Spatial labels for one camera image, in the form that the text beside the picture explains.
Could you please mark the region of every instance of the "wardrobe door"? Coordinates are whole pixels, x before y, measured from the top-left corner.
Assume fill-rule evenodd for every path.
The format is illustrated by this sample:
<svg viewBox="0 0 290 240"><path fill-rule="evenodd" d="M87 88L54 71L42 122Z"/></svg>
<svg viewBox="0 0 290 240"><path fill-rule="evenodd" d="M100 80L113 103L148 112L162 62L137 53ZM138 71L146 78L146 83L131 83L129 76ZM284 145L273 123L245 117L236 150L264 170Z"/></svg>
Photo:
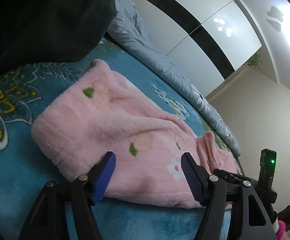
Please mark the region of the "wardrobe door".
<svg viewBox="0 0 290 240"><path fill-rule="evenodd" d="M202 26L222 49L234 70L261 47L253 27L234 1L215 13Z"/></svg>
<svg viewBox="0 0 290 240"><path fill-rule="evenodd" d="M176 66L185 71L204 97L224 81L214 63L190 36L186 37L168 56Z"/></svg>
<svg viewBox="0 0 290 240"><path fill-rule="evenodd" d="M188 33L167 14L147 0L133 0L144 19L150 41L167 55Z"/></svg>

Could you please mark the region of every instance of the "floral carpet pattern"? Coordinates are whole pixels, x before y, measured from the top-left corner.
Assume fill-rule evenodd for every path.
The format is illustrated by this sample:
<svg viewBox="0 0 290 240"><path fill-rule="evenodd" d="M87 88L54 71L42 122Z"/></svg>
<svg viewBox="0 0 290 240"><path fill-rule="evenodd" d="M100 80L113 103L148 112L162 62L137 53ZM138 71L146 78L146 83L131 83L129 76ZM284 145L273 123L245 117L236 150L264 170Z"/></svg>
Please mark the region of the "floral carpet pattern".
<svg viewBox="0 0 290 240"><path fill-rule="evenodd" d="M28 64L0 75L0 150L8 145L7 123L32 124L31 103L42 99L33 81L51 75L74 82L80 74L66 63L49 62Z"/></svg>
<svg viewBox="0 0 290 240"><path fill-rule="evenodd" d="M190 115L189 111L178 101L175 101L174 99L170 99L166 92L158 89L156 85L152 84L152 86L155 88L155 93L162 98L171 108L174 109L176 115L178 115L181 119L185 120L186 117Z"/></svg>

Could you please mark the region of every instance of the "flower print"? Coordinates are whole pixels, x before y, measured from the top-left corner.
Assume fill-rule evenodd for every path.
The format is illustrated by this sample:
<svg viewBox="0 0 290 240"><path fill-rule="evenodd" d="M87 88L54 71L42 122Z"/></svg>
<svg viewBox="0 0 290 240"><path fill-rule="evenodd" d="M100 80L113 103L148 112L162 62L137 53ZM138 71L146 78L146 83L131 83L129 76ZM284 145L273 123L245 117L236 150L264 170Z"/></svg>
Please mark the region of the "flower print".
<svg viewBox="0 0 290 240"><path fill-rule="evenodd" d="M197 93L197 89L195 88L194 90L193 90L193 93L195 94L195 95L197 95L197 104L199 105L201 105L200 106L200 108L198 109L198 111L204 111L204 113L205 114L207 114L207 113L209 113L210 111L211 111L211 109L210 109L210 104L209 104L209 102L205 99L205 97L203 97L202 96L202 94L201 93Z"/></svg>
<svg viewBox="0 0 290 240"><path fill-rule="evenodd" d="M175 180L180 180L185 178L184 173L181 168L181 161L176 159L171 159L171 162L167 166L168 171L173 175Z"/></svg>
<svg viewBox="0 0 290 240"><path fill-rule="evenodd" d="M222 133L222 131L224 130L224 129L223 129L224 126L225 126L224 121L223 121L221 118L219 118L216 122L214 122L214 127L213 127L213 129L214 129L216 132L221 132L221 133Z"/></svg>
<svg viewBox="0 0 290 240"><path fill-rule="evenodd" d="M229 138L233 137L232 132L227 127L225 127L225 132L226 132L226 136L228 136Z"/></svg>
<svg viewBox="0 0 290 240"><path fill-rule="evenodd" d="M33 81L52 76L74 82L80 75L80 71L67 63L55 62L27 64L0 75L0 151L6 149L9 142L6 124L32 125L31 103L42 99L40 91L31 86Z"/></svg>
<svg viewBox="0 0 290 240"><path fill-rule="evenodd" d="M190 85L191 87L192 87L192 89L196 92L195 94L199 94L199 91L198 91L198 89L193 85L193 84L191 84Z"/></svg>
<svg viewBox="0 0 290 240"><path fill-rule="evenodd" d="M167 95L166 95L166 93L165 93L164 91L158 89L158 90L155 90L155 93L156 93L160 98L162 98L165 102L168 103L169 98L167 97Z"/></svg>
<svg viewBox="0 0 290 240"><path fill-rule="evenodd" d="M190 113L187 111L187 109L179 102L170 99L167 94L158 89L154 84L152 86L155 88L155 93L162 98L170 107L172 107L175 111L175 113L182 119L185 120L187 117L190 116Z"/></svg>
<svg viewBox="0 0 290 240"><path fill-rule="evenodd" d="M167 103L170 107L174 109L176 114L183 120L189 116L189 112L185 109L185 107L177 101L171 100L167 98Z"/></svg>

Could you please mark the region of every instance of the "black device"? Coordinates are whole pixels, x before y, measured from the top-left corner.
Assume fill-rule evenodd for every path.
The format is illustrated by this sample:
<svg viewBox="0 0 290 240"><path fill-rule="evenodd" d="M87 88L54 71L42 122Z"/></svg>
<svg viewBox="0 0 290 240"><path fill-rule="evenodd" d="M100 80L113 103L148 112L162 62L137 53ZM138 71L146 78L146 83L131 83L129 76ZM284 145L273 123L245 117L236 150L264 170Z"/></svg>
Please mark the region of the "black device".
<svg viewBox="0 0 290 240"><path fill-rule="evenodd" d="M102 240L91 206L103 198L115 162L115 154L108 152L87 175L81 175L73 182L59 185L54 181L47 182L30 210L19 240L69 240L65 201L72 203L78 239ZM232 202L227 240L276 240L261 201L264 192L271 194L274 202L277 197L271 188L276 152L263 150L260 164L261 183L222 170L215 170L210 176L204 167L195 163L190 153L182 155L181 167L194 199L206 206L194 240L219 239L227 201Z"/></svg>
<svg viewBox="0 0 290 240"><path fill-rule="evenodd" d="M277 153L275 151L269 149L264 149L261 151L261 169L258 180L219 169L214 170L213 174L226 182L233 184L240 184L244 180L248 180L251 182L262 202L266 199L267 202L274 204L277 199L277 193L272 188L272 184L276 167L276 157Z"/></svg>

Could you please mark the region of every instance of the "pink fleece blanket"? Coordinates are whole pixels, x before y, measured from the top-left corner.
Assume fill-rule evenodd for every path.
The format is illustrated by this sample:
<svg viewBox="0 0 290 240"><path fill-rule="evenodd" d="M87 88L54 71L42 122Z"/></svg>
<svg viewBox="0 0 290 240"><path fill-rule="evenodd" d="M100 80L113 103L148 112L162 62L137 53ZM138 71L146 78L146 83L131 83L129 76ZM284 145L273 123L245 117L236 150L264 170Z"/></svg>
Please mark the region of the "pink fleece blanket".
<svg viewBox="0 0 290 240"><path fill-rule="evenodd" d="M232 154L216 147L211 131L197 137L106 62L92 65L32 125L34 140L66 179L86 174L112 151L117 163L105 196L193 208L200 205L181 170L184 152L209 173L236 172Z"/></svg>

